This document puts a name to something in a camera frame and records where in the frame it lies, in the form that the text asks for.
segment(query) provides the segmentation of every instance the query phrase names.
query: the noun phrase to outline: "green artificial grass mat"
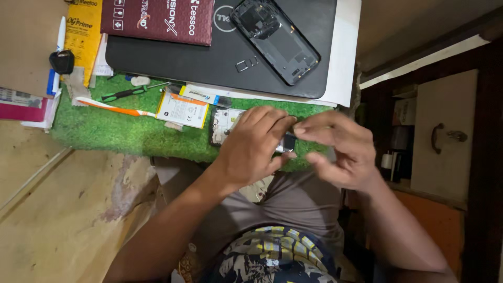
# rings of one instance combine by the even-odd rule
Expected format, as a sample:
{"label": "green artificial grass mat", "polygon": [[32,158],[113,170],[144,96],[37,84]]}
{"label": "green artificial grass mat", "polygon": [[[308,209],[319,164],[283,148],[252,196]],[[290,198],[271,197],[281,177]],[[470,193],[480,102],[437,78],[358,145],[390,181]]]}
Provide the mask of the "green artificial grass mat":
{"label": "green artificial grass mat", "polygon": [[[163,81],[152,80],[151,85]],[[108,80],[98,77],[96,88],[91,89],[93,99],[133,86],[124,75]],[[119,99],[108,104],[127,109],[138,109],[155,113],[159,103],[160,88],[153,88],[140,95]],[[278,102],[259,99],[232,99],[232,108],[249,109],[254,106],[271,105],[285,109],[303,119],[313,114],[332,109],[327,106]],[[196,162],[212,162],[218,156],[218,149],[209,144],[211,109],[208,110],[204,129],[184,126],[183,132],[166,128],[165,121],[153,117],[134,117],[96,107],[72,106],[68,91],[63,88],[52,137],[65,146],[76,150],[107,150],[142,156],[179,157]],[[295,152],[298,158],[290,161],[283,171],[300,171],[309,166],[303,158],[311,151],[326,152],[326,147],[298,140]]]}

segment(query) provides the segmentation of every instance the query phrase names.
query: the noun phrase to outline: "metal handle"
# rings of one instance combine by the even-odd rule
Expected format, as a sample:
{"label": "metal handle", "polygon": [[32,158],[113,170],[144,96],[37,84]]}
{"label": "metal handle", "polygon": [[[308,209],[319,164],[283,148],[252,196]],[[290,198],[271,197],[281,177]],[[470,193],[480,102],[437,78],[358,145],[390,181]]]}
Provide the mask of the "metal handle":
{"label": "metal handle", "polygon": [[434,127],[433,131],[432,131],[432,149],[437,154],[442,153],[442,150],[440,148],[437,148],[437,129],[443,129],[443,128],[444,128],[444,124],[440,123],[436,127]]}
{"label": "metal handle", "polygon": [[[442,149],[437,147],[437,129],[443,129],[445,126],[443,123],[438,124],[436,127],[433,128],[432,132],[432,148],[433,150],[437,153],[440,154],[442,153]],[[447,136],[449,138],[454,139],[457,142],[464,143],[468,139],[468,135],[463,133],[462,131],[449,131],[447,133]]]}

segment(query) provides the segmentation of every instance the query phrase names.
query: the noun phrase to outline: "cabinet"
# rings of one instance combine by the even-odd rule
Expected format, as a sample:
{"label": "cabinet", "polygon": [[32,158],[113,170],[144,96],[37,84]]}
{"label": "cabinet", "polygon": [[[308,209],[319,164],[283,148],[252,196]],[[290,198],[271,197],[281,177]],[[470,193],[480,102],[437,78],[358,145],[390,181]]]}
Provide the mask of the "cabinet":
{"label": "cabinet", "polygon": [[410,189],[454,206],[465,207],[468,200],[477,75],[470,70],[417,90]]}

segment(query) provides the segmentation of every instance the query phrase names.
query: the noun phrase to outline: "white eraser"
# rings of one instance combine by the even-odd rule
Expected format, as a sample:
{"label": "white eraser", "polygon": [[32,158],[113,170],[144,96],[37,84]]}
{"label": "white eraser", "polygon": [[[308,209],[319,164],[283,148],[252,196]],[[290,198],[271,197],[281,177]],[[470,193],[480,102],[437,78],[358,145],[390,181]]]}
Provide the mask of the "white eraser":
{"label": "white eraser", "polygon": [[148,85],[150,85],[150,78],[148,78],[148,77],[143,77],[143,76],[133,77],[133,78],[131,79],[131,83],[132,83],[135,87],[139,87],[139,86],[148,86]]}

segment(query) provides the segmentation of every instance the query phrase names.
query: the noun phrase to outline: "green screwdriver handle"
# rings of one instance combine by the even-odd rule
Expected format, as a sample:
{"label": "green screwdriver handle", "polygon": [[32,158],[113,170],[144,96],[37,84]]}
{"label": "green screwdriver handle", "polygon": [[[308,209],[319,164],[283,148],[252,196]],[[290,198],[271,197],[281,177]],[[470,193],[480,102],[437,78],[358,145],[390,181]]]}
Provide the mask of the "green screwdriver handle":
{"label": "green screwdriver handle", "polygon": [[147,90],[148,90],[147,86],[142,86],[137,89],[121,91],[118,93],[110,93],[110,94],[107,94],[107,95],[102,96],[101,98],[97,99],[97,101],[111,102],[111,101],[117,100],[119,98],[128,97],[128,96],[135,95],[135,94],[141,94],[141,93],[146,92]]}

